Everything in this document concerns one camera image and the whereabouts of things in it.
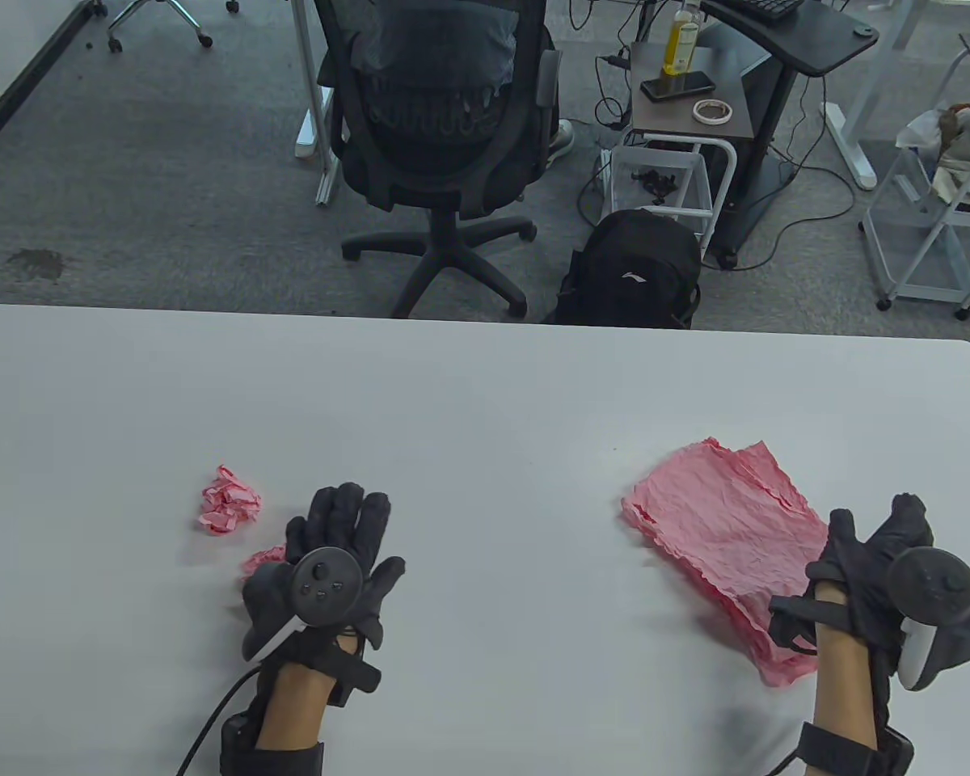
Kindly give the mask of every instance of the carpet stain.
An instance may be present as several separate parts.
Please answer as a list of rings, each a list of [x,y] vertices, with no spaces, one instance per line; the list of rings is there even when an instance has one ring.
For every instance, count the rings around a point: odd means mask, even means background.
[[[69,260],[57,251],[46,251],[40,248],[38,251],[26,248],[23,251],[11,256],[7,263],[15,267],[24,280],[33,280],[40,277],[42,280],[52,280],[57,282],[61,273],[65,271]]]

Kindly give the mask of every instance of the office chair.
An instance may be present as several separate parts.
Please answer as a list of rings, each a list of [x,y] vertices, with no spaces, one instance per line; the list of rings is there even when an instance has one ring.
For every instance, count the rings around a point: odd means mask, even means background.
[[[130,0],[129,5],[123,8],[122,12],[117,15],[112,23],[108,25],[108,48],[111,49],[112,54],[122,53],[122,41],[115,37],[115,30],[118,29],[126,19],[129,19],[131,15],[139,11],[142,6],[148,4],[151,0]],[[206,49],[212,48],[212,38],[206,36],[201,32],[201,25],[190,15],[190,11],[187,11],[183,7],[183,4],[179,0],[155,0],[156,3],[168,3],[172,6],[172,10],[177,12],[177,14],[183,16],[183,21],[189,23],[194,32],[197,33],[197,39],[200,41],[201,45],[204,45]]]
[[[391,211],[407,205],[428,211],[426,232],[384,233],[348,238],[341,243],[342,258],[356,261],[363,251],[419,255],[422,259],[399,295],[392,318],[408,318],[431,281],[448,267],[464,272],[507,301],[514,318],[527,314],[525,293],[514,282],[475,254],[474,248],[496,238],[517,234],[536,237],[528,218],[497,218],[470,226],[461,219],[485,217],[512,203],[525,186],[546,169],[550,122],[556,99],[559,53],[543,51],[545,0],[454,0],[515,11],[517,16],[514,73],[510,84],[495,99],[478,105],[467,143],[445,144],[422,140],[415,131],[423,118],[438,115],[451,93],[386,86],[396,108],[401,108],[410,132],[398,132],[382,121],[379,106],[368,106],[371,89],[381,90],[379,78],[367,77],[352,67],[349,51],[352,30],[338,21],[338,0],[315,0],[327,55],[318,82],[335,89],[329,117],[331,148],[341,160],[342,175],[353,191],[368,203]],[[348,139],[344,137],[348,126]]]

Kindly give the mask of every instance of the black backpack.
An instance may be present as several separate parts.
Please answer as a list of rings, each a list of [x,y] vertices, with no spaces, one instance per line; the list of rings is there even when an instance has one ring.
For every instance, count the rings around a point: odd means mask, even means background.
[[[573,251],[544,323],[689,329],[700,304],[693,231],[647,210],[617,210]]]

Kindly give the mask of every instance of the vr controller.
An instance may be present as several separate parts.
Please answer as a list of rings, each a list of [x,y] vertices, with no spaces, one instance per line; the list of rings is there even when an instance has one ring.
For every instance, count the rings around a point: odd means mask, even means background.
[[[898,677],[922,690],[970,661],[970,567],[935,547],[914,547],[888,569],[888,595],[905,620]]]
[[[278,576],[288,576],[281,584]],[[241,654],[248,662],[262,662],[292,634],[344,622],[363,591],[359,562],[340,547],[319,547],[293,566],[259,567],[249,583],[253,588],[280,585],[285,598],[267,607],[264,618],[248,631]]]

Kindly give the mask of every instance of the pink paper towel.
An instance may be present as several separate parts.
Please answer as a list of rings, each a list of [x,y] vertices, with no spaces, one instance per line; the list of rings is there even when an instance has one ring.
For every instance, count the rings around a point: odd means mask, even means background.
[[[244,521],[254,521],[263,509],[263,500],[237,475],[219,466],[215,481],[201,491],[201,515],[197,521],[212,534],[228,534]]]
[[[622,515],[728,614],[766,684],[789,685],[816,659],[770,639],[773,595],[800,595],[826,525],[759,442],[678,450],[622,500]]]
[[[277,544],[277,546],[270,547],[268,550],[261,550],[241,564],[241,581],[248,580],[259,566],[267,563],[283,563],[285,560],[285,546],[283,544]]]

